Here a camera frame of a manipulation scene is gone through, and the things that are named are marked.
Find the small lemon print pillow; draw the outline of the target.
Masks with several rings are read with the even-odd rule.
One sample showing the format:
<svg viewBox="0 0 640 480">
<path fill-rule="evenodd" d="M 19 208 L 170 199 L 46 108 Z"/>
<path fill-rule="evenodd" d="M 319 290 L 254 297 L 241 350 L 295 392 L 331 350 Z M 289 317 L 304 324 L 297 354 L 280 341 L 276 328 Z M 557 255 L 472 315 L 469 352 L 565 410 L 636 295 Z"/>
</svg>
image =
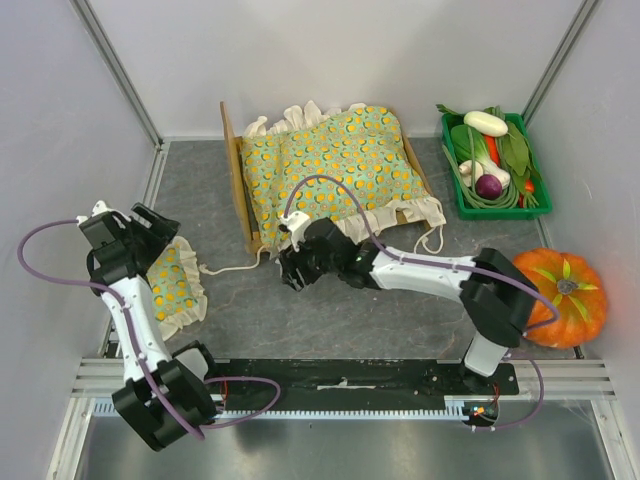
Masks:
<svg viewBox="0 0 640 480">
<path fill-rule="evenodd" d="M 153 314 L 163 340 L 205 319 L 208 300 L 200 283 L 196 252 L 176 236 L 147 272 Z"/>
</svg>

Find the large lemon print cushion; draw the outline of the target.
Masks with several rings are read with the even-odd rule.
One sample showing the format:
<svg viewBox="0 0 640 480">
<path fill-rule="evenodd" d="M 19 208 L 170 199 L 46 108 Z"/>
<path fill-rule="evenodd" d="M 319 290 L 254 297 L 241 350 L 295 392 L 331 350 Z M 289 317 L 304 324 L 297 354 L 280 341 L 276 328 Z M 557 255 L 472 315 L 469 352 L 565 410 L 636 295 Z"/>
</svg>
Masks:
<svg viewBox="0 0 640 480">
<path fill-rule="evenodd" d="M 397 211 L 429 231 L 442 228 L 442 204 L 426 192 L 403 147 L 401 124 L 383 106 L 321 112 L 308 102 L 274 124 L 258 117 L 242 135 L 241 158 L 263 247 L 288 246 L 280 216 L 294 211 L 329 218 L 356 242 L 399 225 Z"/>
</svg>

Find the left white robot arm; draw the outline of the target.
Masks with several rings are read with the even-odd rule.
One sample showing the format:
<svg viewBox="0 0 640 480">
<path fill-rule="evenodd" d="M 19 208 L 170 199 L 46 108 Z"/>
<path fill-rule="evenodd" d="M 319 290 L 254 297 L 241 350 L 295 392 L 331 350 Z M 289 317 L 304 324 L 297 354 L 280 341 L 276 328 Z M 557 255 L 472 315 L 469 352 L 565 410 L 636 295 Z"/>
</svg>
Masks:
<svg viewBox="0 0 640 480">
<path fill-rule="evenodd" d="M 117 413 L 154 451 L 185 435 L 203 439 L 203 426 L 216 415 L 209 392 L 220 371 L 204 359 L 186 366 L 169 353 L 147 280 L 179 222 L 141 203 L 126 215 L 98 201 L 78 226 L 91 246 L 86 260 L 91 289 L 109 309 L 122 350 L 124 385 L 112 396 Z"/>
</svg>

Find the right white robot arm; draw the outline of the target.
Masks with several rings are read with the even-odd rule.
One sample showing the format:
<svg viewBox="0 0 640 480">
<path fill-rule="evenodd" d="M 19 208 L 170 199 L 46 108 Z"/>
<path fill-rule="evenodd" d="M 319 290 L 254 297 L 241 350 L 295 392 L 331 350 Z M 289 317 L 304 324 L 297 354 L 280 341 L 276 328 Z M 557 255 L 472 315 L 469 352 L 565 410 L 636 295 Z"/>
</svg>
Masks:
<svg viewBox="0 0 640 480">
<path fill-rule="evenodd" d="M 504 255 L 484 249 L 476 256 L 442 258 L 405 252 L 375 239 L 354 242 L 328 218 L 294 212 L 279 229 L 291 244 L 278 255 L 281 279 L 296 291 L 332 274 L 356 289 L 406 290 L 461 304 L 475 328 L 458 381 L 483 392 L 498 364 L 516 348 L 539 299 L 538 289 Z"/>
</svg>

